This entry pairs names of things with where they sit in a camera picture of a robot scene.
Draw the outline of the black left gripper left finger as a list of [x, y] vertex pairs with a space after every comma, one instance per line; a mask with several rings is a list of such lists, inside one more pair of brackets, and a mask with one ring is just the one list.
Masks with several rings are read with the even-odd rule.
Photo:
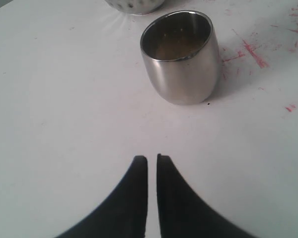
[[144, 238], [148, 214], [148, 161], [135, 156], [121, 181], [88, 216], [60, 238]]

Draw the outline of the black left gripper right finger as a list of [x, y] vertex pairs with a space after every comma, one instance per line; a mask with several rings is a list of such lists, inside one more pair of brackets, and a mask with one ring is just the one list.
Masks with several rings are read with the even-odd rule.
[[171, 158], [157, 155], [157, 204], [163, 238], [239, 238], [241, 231], [208, 206]]

